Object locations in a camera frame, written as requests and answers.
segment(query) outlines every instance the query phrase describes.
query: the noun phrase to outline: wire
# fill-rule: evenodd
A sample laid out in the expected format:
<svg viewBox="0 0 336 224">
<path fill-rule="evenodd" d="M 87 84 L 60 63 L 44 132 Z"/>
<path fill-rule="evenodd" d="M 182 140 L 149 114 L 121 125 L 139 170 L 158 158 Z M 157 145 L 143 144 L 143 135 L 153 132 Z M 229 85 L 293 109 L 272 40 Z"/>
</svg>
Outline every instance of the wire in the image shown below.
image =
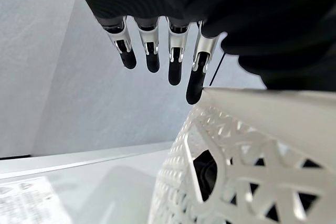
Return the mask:
<svg viewBox="0 0 336 224">
<path fill-rule="evenodd" d="M 221 66 L 221 64 L 222 64 L 222 61 L 223 61 L 223 59 L 224 59 L 224 56 L 225 56 L 225 54 L 223 54 L 222 58 L 220 59 L 221 61 L 219 62 L 218 66 L 217 66 L 217 69 L 216 69 L 216 71 L 215 71 L 215 73 L 214 73 L 214 76 L 212 76 L 212 79 L 211 79 L 211 82 L 210 82 L 210 85 L 209 85 L 209 86 L 211 86 L 212 83 L 214 82 L 214 79 L 215 79 L 216 74 L 217 74 L 217 72 L 218 72 L 218 70 L 219 70 L 219 68 L 220 68 L 220 66 Z"/>
</svg>

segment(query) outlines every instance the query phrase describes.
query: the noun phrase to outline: lattice pattern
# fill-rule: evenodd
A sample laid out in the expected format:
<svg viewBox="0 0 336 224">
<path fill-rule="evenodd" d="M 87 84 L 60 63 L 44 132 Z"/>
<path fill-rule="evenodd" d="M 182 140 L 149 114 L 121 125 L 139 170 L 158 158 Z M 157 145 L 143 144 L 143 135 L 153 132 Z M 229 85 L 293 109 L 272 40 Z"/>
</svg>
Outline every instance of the lattice pattern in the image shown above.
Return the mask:
<svg viewBox="0 0 336 224">
<path fill-rule="evenodd" d="M 203 202 L 192 161 L 218 172 Z M 214 107 L 194 107 L 158 174 L 149 224 L 335 222 L 336 177 L 310 157 Z"/>
</svg>

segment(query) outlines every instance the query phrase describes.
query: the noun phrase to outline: white surface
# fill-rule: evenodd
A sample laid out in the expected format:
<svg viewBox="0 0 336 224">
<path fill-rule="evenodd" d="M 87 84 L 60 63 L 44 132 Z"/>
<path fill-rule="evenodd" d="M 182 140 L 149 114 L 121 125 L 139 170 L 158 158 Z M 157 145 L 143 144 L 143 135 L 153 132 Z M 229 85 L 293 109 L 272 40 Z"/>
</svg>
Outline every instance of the white surface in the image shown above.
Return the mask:
<svg viewBox="0 0 336 224">
<path fill-rule="evenodd" d="M 182 81 L 168 82 L 168 28 L 159 22 L 160 70 L 150 73 L 135 22 L 128 19 L 137 58 L 133 70 L 120 56 L 84 0 L 76 0 L 33 154 L 57 154 L 173 141 L 191 106 L 185 100 L 197 27 L 190 27 Z M 218 43 L 205 83 L 222 56 Z M 263 87 L 236 60 L 223 62 L 220 85 Z"/>
<path fill-rule="evenodd" d="M 1 161 L 0 179 L 47 172 L 61 168 L 81 166 L 83 164 L 103 162 L 111 159 L 130 157 L 150 152 L 157 152 L 169 149 L 171 145 L 171 142 L 164 142 L 99 151 L 50 155 L 43 158 L 29 157 L 25 159 L 19 159 L 24 160 L 24 162 L 19 162 L 19 165 L 17 165 L 16 162 L 13 162 L 12 159 L 8 159 Z"/>
<path fill-rule="evenodd" d="M 334 93 L 206 89 L 159 172 L 148 223 L 335 223 L 335 122 Z M 203 202 L 193 160 L 205 150 L 217 177 Z"/>
<path fill-rule="evenodd" d="M 30 154 L 75 0 L 0 0 L 0 157 Z"/>
<path fill-rule="evenodd" d="M 46 176 L 74 224 L 144 224 L 148 218 L 155 176 L 167 151 L 125 157 L 29 176 Z M 62 156 L 54 165 L 62 163 Z M 39 157 L 43 164 L 46 157 Z M 20 167 L 25 159 L 13 159 Z"/>
<path fill-rule="evenodd" d="M 0 184 L 3 224 L 72 224 L 46 177 Z"/>
</svg>

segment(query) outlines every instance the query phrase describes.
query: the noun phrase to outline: black fingertip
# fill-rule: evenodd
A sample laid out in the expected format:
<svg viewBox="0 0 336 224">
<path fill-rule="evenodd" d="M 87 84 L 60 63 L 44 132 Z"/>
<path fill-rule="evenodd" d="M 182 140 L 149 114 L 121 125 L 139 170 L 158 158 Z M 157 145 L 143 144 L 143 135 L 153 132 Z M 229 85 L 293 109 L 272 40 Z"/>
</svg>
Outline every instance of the black fingertip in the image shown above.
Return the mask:
<svg viewBox="0 0 336 224">
<path fill-rule="evenodd" d="M 189 104 L 195 104 L 200 100 L 204 79 L 205 73 L 203 73 L 203 69 L 201 67 L 199 67 L 196 72 L 191 71 L 186 93 L 186 99 Z"/>
<path fill-rule="evenodd" d="M 156 73 L 160 68 L 159 54 L 146 55 L 147 68 L 150 72 Z"/>
<path fill-rule="evenodd" d="M 133 69 L 136 67 L 137 65 L 137 59 L 135 58 L 135 54 L 133 49 L 130 52 L 122 52 L 120 54 L 122 63 L 124 64 L 125 67 L 127 67 L 128 69 Z"/>
<path fill-rule="evenodd" d="M 182 62 L 169 62 L 168 80 L 173 86 L 176 86 L 181 81 Z"/>
</svg>

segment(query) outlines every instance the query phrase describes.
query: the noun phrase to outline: white wall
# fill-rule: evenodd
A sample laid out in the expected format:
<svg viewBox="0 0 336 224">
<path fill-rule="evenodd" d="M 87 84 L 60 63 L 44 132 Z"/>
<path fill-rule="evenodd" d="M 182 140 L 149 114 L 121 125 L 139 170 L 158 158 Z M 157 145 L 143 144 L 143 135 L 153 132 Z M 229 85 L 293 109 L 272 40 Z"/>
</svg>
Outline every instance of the white wall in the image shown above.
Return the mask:
<svg viewBox="0 0 336 224">
<path fill-rule="evenodd" d="M 98 150 L 174 140 L 190 106 L 185 91 L 197 28 L 191 28 L 179 86 L 167 80 L 167 25 L 160 20 L 158 73 L 120 56 L 84 0 L 0 0 L 0 157 Z M 217 47 L 205 83 L 222 56 Z M 227 58 L 216 86 L 262 87 Z"/>
<path fill-rule="evenodd" d="M 0 157 L 31 153 L 74 0 L 0 0 Z"/>
</svg>

